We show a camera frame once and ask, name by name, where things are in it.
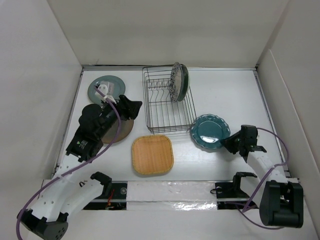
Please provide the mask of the grey-blue round plate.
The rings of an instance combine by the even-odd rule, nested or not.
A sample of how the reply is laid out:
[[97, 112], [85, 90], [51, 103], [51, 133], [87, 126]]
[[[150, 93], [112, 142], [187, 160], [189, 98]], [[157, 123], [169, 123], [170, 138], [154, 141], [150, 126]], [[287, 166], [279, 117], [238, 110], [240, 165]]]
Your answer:
[[114, 75], [104, 75], [95, 79], [88, 87], [87, 95], [89, 100], [94, 103], [101, 105], [102, 101], [95, 96], [95, 86], [99, 85], [101, 82], [111, 82], [114, 84], [113, 97], [115, 100], [119, 100], [119, 95], [124, 95], [126, 91], [126, 85], [123, 80]]

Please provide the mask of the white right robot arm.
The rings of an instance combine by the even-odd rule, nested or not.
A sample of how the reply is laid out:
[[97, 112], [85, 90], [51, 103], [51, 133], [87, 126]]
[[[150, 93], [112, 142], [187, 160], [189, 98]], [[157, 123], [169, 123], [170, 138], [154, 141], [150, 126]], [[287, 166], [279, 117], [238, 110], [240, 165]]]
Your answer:
[[284, 164], [273, 164], [267, 150], [258, 145], [259, 128], [242, 125], [235, 134], [222, 139], [221, 145], [232, 154], [238, 153], [253, 172], [237, 172], [229, 187], [220, 192], [234, 198], [247, 195], [243, 210], [255, 203], [260, 220], [267, 229], [301, 228], [304, 223], [304, 190], [278, 171]]

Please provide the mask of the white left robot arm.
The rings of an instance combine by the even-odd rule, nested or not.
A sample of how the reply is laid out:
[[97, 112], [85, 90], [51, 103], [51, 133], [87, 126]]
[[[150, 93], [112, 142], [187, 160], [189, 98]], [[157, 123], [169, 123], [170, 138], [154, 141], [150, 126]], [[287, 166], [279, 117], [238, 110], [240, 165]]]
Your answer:
[[72, 216], [93, 199], [104, 199], [111, 194], [109, 176], [97, 171], [80, 186], [81, 175], [87, 165], [108, 150], [102, 139], [110, 128], [136, 119], [142, 104], [121, 94], [118, 100], [105, 97], [103, 105], [89, 104], [83, 108], [79, 126], [52, 180], [40, 188], [17, 215], [15, 231], [19, 240], [22, 239], [21, 225], [43, 240], [60, 240]]

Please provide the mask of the brown speckled plate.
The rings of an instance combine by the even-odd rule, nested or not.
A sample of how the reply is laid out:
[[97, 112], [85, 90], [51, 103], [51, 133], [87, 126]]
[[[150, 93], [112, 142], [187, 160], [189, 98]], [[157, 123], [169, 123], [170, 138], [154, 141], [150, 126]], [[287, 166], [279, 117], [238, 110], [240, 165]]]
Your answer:
[[[112, 127], [108, 130], [108, 132], [101, 139], [103, 144], [110, 144], [111, 143], [111, 141], [114, 139], [114, 137], [117, 134], [118, 126], [119, 126], [119, 122], [116, 121], [112, 125]], [[114, 143], [120, 142], [123, 139], [125, 139], [130, 134], [130, 132], [132, 131], [133, 126], [134, 126], [134, 120], [133, 119], [121, 120], [120, 132], [117, 135], [117, 138], [114, 141]]]

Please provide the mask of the mint green flower plate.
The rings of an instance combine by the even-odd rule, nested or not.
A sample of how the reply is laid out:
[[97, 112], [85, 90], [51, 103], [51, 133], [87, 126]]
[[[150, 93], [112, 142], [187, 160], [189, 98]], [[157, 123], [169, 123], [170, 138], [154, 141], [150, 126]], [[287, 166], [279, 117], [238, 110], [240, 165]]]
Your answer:
[[190, 87], [190, 75], [189, 75], [189, 70], [188, 68], [184, 65], [181, 64], [181, 73], [182, 73], [182, 88], [180, 90], [180, 93], [178, 95], [178, 102], [181, 102], [185, 96], [187, 95], [187, 92], [189, 90]]

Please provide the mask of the square woven bamboo tray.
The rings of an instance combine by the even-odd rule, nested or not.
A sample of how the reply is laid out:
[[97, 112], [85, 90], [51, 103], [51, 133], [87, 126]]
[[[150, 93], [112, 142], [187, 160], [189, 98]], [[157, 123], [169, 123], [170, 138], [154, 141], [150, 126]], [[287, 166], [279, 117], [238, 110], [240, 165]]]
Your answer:
[[174, 165], [171, 140], [165, 135], [138, 137], [132, 144], [132, 166], [141, 175], [160, 175]]

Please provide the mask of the teal scalloped plate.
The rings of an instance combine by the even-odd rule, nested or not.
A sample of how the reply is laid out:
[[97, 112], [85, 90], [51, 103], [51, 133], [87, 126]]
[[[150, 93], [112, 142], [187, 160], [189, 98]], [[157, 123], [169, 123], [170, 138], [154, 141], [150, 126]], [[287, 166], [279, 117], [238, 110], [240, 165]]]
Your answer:
[[223, 118], [213, 114], [203, 114], [195, 120], [190, 135], [198, 146], [216, 150], [222, 147], [221, 140], [228, 138], [231, 131]]

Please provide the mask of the blue floral white plate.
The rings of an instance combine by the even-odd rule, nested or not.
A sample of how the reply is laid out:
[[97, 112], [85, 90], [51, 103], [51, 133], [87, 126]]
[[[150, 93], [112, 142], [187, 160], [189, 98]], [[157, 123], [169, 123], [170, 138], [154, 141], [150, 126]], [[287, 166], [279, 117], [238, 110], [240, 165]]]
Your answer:
[[183, 89], [184, 75], [182, 65], [175, 62], [172, 66], [169, 81], [169, 94], [172, 102], [177, 102]]

